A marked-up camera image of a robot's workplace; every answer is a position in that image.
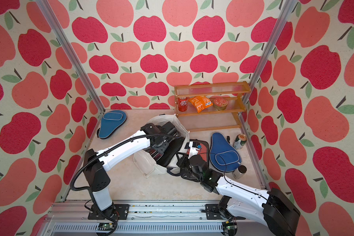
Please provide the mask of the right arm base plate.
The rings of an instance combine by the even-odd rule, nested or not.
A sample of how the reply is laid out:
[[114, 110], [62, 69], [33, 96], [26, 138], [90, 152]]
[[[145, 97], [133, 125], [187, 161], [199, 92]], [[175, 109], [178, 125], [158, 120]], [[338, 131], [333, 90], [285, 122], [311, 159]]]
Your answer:
[[245, 220], [246, 218], [230, 214], [223, 206], [219, 204], [206, 204], [205, 208], [201, 210], [206, 214], [207, 220]]

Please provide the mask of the blue paddle case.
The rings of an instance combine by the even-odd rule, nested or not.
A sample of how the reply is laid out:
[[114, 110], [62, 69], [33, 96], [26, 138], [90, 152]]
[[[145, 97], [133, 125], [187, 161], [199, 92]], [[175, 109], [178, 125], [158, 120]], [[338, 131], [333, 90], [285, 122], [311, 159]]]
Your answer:
[[235, 171], [242, 164], [238, 151], [219, 132], [211, 136], [209, 160], [215, 169], [226, 173]]
[[97, 130], [100, 139], [110, 138], [114, 132], [127, 120], [127, 114], [121, 110], [113, 110], [105, 113], [101, 119], [101, 127]]

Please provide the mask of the maroon paddle case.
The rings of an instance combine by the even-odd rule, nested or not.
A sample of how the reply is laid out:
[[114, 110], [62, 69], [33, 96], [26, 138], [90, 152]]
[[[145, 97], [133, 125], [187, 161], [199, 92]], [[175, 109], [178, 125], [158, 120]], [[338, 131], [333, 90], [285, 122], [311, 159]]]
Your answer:
[[170, 163], [169, 154], [160, 153], [155, 151], [151, 154], [151, 157], [156, 161], [158, 165], [167, 166]]

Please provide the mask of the white canvas tote bag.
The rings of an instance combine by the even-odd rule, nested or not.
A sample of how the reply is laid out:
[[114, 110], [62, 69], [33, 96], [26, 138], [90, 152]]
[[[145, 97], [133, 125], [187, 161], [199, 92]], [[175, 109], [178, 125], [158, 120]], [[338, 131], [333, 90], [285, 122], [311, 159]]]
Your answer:
[[140, 128], [145, 134], [158, 134], [150, 137], [150, 146], [136, 152], [133, 162], [147, 179], [167, 172], [178, 173], [180, 153], [186, 153], [189, 132], [176, 115], [159, 115]]

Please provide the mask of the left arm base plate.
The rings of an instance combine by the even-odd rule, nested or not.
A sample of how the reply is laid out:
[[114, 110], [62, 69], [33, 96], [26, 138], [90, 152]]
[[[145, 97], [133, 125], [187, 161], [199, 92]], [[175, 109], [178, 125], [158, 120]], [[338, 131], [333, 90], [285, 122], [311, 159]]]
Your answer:
[[[129, 205], [128, 204], [112, 204], [105, 210], [102, 210], [105, 216], [114, 220], [127, 220]], [[99, 208], [92, 205], [88, 214], [89, 220], [104, 220], [105, 217], [99, 213]]]

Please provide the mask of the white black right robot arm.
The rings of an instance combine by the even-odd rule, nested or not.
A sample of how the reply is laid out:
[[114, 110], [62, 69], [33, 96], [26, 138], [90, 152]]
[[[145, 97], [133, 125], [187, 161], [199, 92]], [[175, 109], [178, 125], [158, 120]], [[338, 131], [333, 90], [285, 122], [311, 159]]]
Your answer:
[[251, 188], [208, 167], [200, 155], [177, 154], [177, 166], [208, 192], [221, 195], [219, 213], [225, 219], [244, 217], [269, 228], [276, 236], [294, 236], [301, 216], [298, 208], [279, 189]]

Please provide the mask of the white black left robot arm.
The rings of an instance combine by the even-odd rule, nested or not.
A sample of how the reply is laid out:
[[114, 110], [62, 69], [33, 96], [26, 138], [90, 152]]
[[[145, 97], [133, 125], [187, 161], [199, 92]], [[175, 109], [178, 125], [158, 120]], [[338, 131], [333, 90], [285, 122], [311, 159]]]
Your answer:
[[175, 126], [168, 122], [164, 126], [148, 123], [134, 135], [100, 151], [90, 149], [85, 158], [83, 167], [77, 171], [70, 182], [72, 191], [87, 190], [93, 202], [92, 212], [106, 220], [116, 223], [114, 204], [108, 186], [111, 182], [107, 172], [124, 159], [143, 149], [153, 149], [164, 154], [172, 148], [174, 141], [184, 141], [185, 138], [177, 134]]

